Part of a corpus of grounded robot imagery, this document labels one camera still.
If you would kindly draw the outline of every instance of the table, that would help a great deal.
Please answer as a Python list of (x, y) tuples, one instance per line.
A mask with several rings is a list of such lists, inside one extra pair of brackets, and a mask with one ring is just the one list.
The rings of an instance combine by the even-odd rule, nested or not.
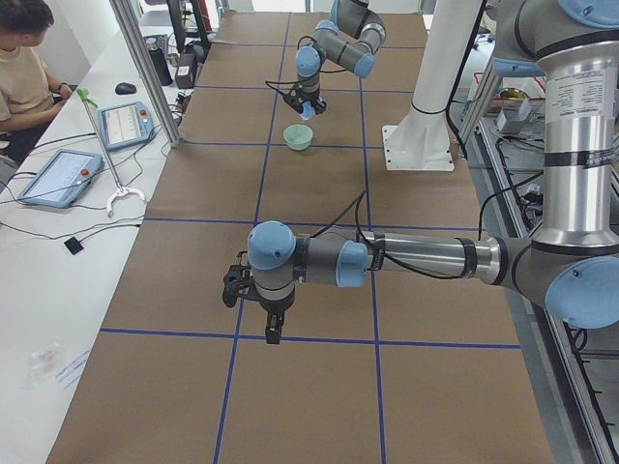
[[(169, 28), (143, 27), (144, 35), (168, 33)], [(114, 87), (128, 81), (137, 93), (118, 96)], [(152, 107), (120, 32), (110, 41), (102, 56), (79, 83), (90, 92), (100, 107), (142, 101)], [(178, 89), (163, 88), (168, 102), (174, 103)], [(62, 137), (92, 132), (78, 95), (64, 106), (40, 141), (45, 143)], [(94, 136), (53, 143), (37, 149), (19, 169), (37, 172), (60, 148), (101, 153)], [(162, 172), (169, 145), (163, 131), (136, 155), (138, 146), (115, 152), (118, 172), (123, 183), (143, 173), (132, 183), (149, 199)], [(15, 195), (31, 179), (21, 176), (10, 183)], [(89, 210), (69, 208), (53, 210), (20, 206), (5, 189), (0, 195), (0, 221), (12, 227), (56, 237), (87, 229), (95, 224), (118, 219), (139, 224), (146, 204), (136, 195), (117, 199), (113, 217), (104, 209), (116, 190), (109, 171), (97, 176), (76, 204), (102, 208)], [(118, 278), (123, 270), (137, 227), (119, 227), (89, 238), (84, 250), (73, 256), (64, 247), (66, 239), (48, 240), (33, 237), (0, 226), (0, 282), (3, 303), (0, 306), (0, 462), (34, 464), (45, 459), (56, 439), (74, 395), (77, 382), (61, 386), (53, 377), (30, 388), (24, 388), (26, 365), (31, 353), (62, 345), (63, 364), (87, 352), (94, 343)], [(78, 239), (90, 232), (78, 233)]]

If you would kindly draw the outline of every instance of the mint green bowl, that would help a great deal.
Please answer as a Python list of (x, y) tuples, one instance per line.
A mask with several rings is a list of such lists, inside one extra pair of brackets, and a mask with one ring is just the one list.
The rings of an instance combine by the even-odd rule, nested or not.
[(303, 124), (293, 124), (283, 131), (283, 139), (291, 150), (305, 150), (311, 144), (312, 137), (313, 130)]

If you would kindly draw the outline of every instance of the wall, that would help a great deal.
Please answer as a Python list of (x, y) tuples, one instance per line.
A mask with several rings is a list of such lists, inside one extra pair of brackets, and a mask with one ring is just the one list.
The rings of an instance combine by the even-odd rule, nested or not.
[(54, 25), (39, 47), (49, 71), (77, 84), (88, 73), (118, 24), (107, 0), (46, 0)]

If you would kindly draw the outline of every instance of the reacher grabber tool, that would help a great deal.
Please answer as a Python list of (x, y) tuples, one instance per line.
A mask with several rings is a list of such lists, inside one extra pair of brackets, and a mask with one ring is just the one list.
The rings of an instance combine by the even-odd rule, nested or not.
[(103, 157), (105, 158), (105, 161), (107, 162), (107, 165), (109, 166), (109, 172), (112, 173), (112, 177), (114, 178), (114, 182), (116, 183), (117, 189), (116, 191), (114, 191), (114, 193), (112, 193), (112, 196), (110, 196), (109, 199), (107, 200), (107, 206), (106, 206), (107, 216), (111, 218), (112, 217), (112, 203), (117, 198), (123, 198), (125, 196), (133, 194), (133, 195), (139, 196), (139, 198), (142, 201), (146, 202), (146, 195), (144, 195), (144, 192), (140, 190), (139, 188), (126, 187), (123, 185), (123, 183), (120, 180), (120, 177), (118, 176), (118, 172), (116, 172), (116, 166), (114, 166), (114, 163), (112, 162), (112, 158), (109, 155), (109, 152), (107, 151), (107, 149), (105, 148), (105, 144), (103, 143), (103, 137), (99, 129), (99, 126), (97, 125), (95, 118), (90, 112), (90, 105), (93, 105), (95, 108), (97, 108), (98, 106), (94, 101), (88, 98), (87, 89), (77, 89), (76, 91), (82, 103), (84, 103), (84, 108), (86, 109), (86, 114), (88, 114), (88, 118), (90, 119), (90, 124), (92, 124), (93, 129), (95, 130), (95, 134), (97, 135), (97, 139), (99, 140), (99, 144), (101, 145), (101, 148), (103, 150)]

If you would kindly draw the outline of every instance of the ur robot arm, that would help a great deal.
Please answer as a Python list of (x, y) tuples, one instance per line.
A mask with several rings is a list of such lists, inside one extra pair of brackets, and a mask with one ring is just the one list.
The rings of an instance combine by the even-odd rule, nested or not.
[[(340, 32), (357, 42), (348, 43)], [(304, 120), (327, 108), (320, 97), (320, 72), (325, 61), (366, 78), (386, 33), (380, 17), (368, 9), (368, 0), (336, 0), (330, 19), (320, 21), (307, 39), (295, 58), (297, 82), (288, 93), (282, 93), (283, 100)]]
[(359, 228), (295, 237), (279, 222), (259, 224), (248, 264), (232, 266), (224, 278), (223, 299), (229, 306), (238, 298), (260, 302), (269, 343), (280, 342), (296, 284), (360, 286), (367, 271), (380, 270), (477, 277), (578, 328), (619, 321), (619, 237), (609, 226), (619, 9), (605, 0), (499, 3), (495, 68), (546, 75), (542, 227), (531, 238), (474, 242)]

